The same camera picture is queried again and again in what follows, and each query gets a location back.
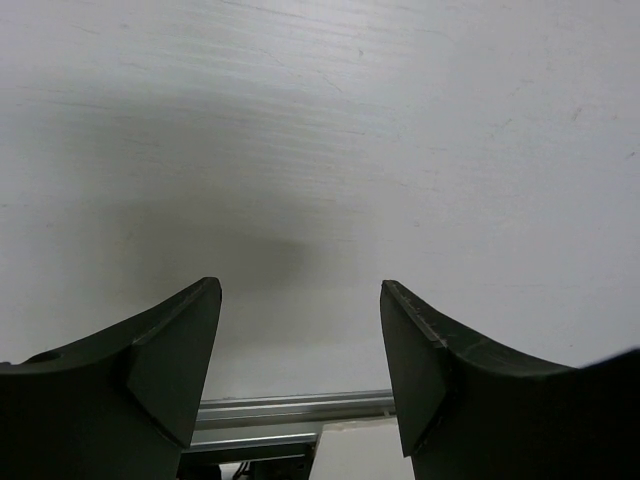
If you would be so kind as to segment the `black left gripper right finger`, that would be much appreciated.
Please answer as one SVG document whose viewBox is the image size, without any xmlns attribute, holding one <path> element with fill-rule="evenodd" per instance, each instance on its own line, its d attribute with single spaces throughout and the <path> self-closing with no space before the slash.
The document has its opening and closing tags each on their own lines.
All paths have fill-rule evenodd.
<svg viewBox="0 0 640 480">
<path fill-rule="evenodd" d="M 418 479 L 635 479 L 639 353 L 572 368 L 494 341 L 386 280 L 380 314 Z"/>
</svg>

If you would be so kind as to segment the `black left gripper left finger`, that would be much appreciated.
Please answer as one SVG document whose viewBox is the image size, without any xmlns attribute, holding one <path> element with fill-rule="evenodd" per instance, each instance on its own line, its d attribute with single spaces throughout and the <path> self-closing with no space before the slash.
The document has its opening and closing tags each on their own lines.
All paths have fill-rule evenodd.
<svg viewBox="0 0 640 480">
<path fill-rule="evenodd" d="M 222 305 L 203 278 L 140 314 L 1 366 L 5 479 L 173 479 Z"/>
</svg>

